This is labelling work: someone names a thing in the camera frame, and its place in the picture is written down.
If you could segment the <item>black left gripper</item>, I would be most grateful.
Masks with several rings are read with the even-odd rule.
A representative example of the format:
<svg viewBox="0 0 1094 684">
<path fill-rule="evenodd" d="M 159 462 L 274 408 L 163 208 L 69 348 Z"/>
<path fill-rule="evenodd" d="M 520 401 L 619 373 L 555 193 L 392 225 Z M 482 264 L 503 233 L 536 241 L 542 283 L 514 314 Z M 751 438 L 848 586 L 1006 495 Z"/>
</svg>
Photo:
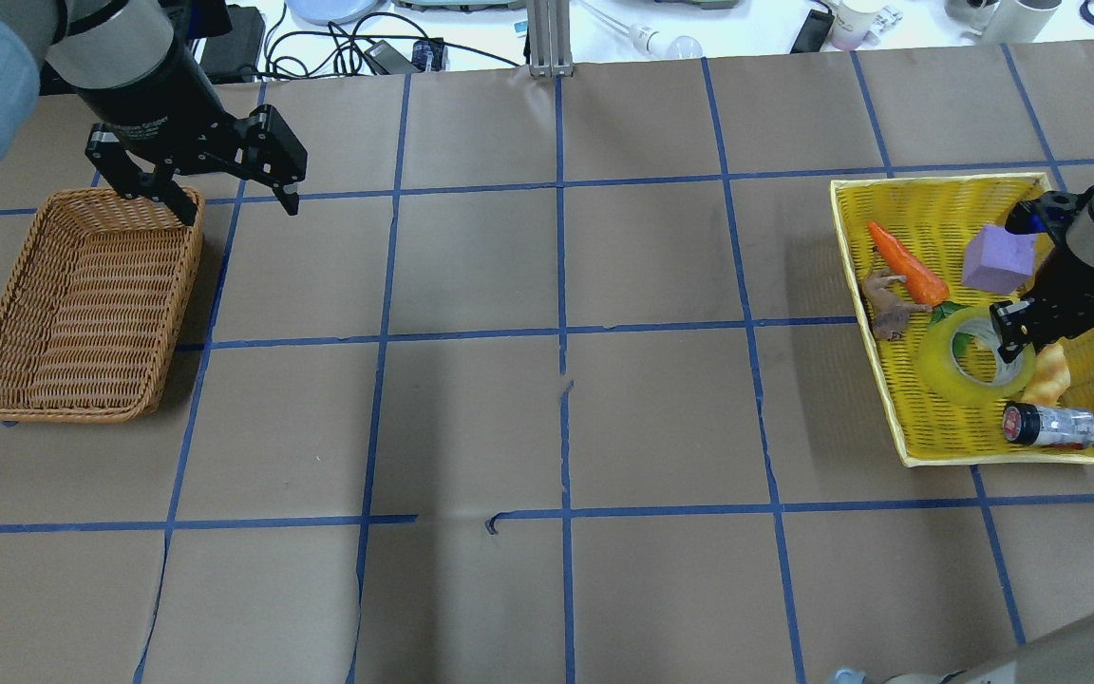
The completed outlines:
<svg viewBox="0 0 1094 684">
<path fill-rule="evenodd" d="M 198 204 L 174 175 L 229 173 L 274 186 L 287 216 L 299 215 L 299 182 L 307 177 L 309 150 L 272 104 L 246 116 L 226 109 L 191 57 L 170 57 L 131 84 L 88 89 L 85 103 L 98 118 L 85 154 L 112 186 L 168 208 L 193 227 Z M 152 172 L 139 161 L 152 164 Z"/>
</svg>

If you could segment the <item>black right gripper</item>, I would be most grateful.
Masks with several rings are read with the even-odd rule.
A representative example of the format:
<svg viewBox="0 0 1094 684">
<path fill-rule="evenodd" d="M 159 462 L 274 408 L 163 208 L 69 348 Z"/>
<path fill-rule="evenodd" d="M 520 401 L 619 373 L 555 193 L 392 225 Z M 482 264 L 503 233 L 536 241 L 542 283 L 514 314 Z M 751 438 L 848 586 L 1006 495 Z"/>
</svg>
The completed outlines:
<svg viewBox="0 0 1094 684">
<path fill-rule="evenodd" d="M 1025 345 L 1075 339 L 1094 329 L 1094 267 L 1054 247 L 1028 290 L 989 309 L 1004 364 L 1016 362 Z"/>
</svg>

